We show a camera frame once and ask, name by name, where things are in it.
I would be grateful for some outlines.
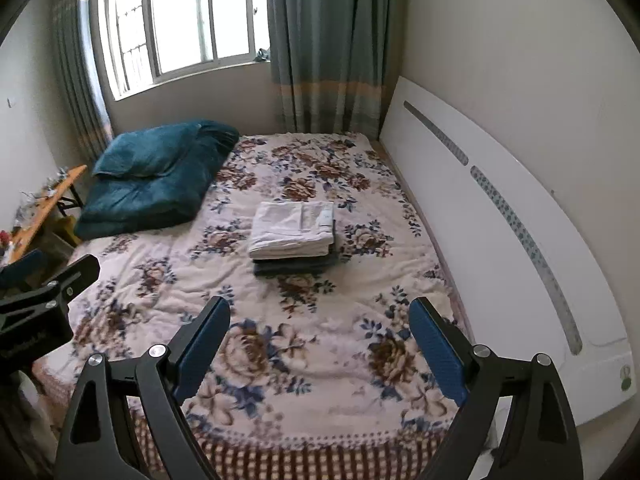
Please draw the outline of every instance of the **white headboard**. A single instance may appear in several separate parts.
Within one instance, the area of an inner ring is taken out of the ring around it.
[[[576,424],[633,396],[613,294],[542,184],[479,126],[402,77],[380,140],[433,231],[475,341],[504,357],[549,354]],[[498,405],[499,431],[507,411],[508,402]]]

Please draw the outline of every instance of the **floral bedsheet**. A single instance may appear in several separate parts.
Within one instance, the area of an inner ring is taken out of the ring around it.
[[[335,202],[340,261],[256,278],[247,238],[263,200]],[[452,319],[434,247],[393,172],[360,134],[242,137],[197,218],[101,238],[75,253],[100,278],[70,305],[74,338],[34,373],[62,409],[84,361],[171,339],[210,296],[231,327],[182,410],[223,479],[414,478],[456,413],[408,329],[427,296]],[[136,433],[162,469],[137,399]]]

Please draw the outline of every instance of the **silver screw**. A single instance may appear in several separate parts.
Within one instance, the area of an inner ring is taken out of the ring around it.
[[[164,355],[165,352],[166,352],[166,346],[164,345],[153,345],[149,349],[149,355],[151,357],[160,357]]]
[[[488,346],[476,345],[474,346],[474,354],[478,357],[489,357],[489,355],[491,355],[491,350],[489,350]]]
[[[97,366],[102,362],[102,356],[100,354],[94,354],[89,357],[87,362],[89,363],[89,366]]]
[[[543,366],[549,366],[551,364],[551,357],[546,354],[538,354],[536,361]]]

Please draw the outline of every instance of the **orange table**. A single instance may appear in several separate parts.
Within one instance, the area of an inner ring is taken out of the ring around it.
[[[38,202],[37,213],[34,216],[33,221],[31,221],[31,224],[26,228],[21,228],[12,237],[14,252],[9,259],[9,263],[13,263],[24,256],[24,253],[33,241],[33,237],[38,233],[42,224],[47,219],[47,216],[49,216],[49,213],[51,213],[51,210],[55,206],[58,206],[63,215],[65,214],[65,209],[69,209],[72,206],[82,207],[82,203],[80,202],[79,196],[73,185],[78,177],[85,171],[86,165],[78,166],[77,168],[69,170],[67,178],[60,182],[56,187],[56,192],[52,196],[40,199]],[[63,196],[69,189],[71,190],[75,200],[71,200]]]

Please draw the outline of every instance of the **dotted border pattern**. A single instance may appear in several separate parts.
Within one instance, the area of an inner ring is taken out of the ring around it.
[[[466,153],[463,152],[460,147],[453,142],[453,140],[449,139],[447,134],[443,132],[439,127],[433,124],[425,115],[418,110],[415,106],[413,106],[409,101],[404,102],[404,107],[411,112],[411,114],[418,119],[422,124],[424,124],[428,129],[430,129],[431,133],[436,136],[436,138],[445,145],[445,147],[453,153],[453,156],[456,157],[457,160],[460,161],[460,164],[466,166],[469,163],[469,158],[466,156]]]
[[[500,211],[504,219],[508,222],[513,233],[518,237],[518,241],[522,244],[524,250],[527,251],[527,254],[538,272],[543,285],[545,285],[546,292],[551,299],[551,303],[556,310],[556,314],[558,314],[558,319],[560,320],[560,325],[564,331],[564,336],[569,344],[569,350],[573,355],[578,355],[582,351],[582,338],[580,337],[578,326],[575,323],[574,315],[569,308],[566,298],[562,293],[560,284],[558,283],[558,280],[556,280],[556,277],[546,262],[545,257],[542,255],[542,252],[538,248],[538,245],[535,243],[526,227],[524,227],[524,224],[520,221],[520,218],[518,218],[515,211],[509,206],[504,197],[497,189],[495,189],[494,185],[486,176],[484,176],[484,173],[482,173],[477,166],[471,167],[471,176],[492,200],[498,211]]]

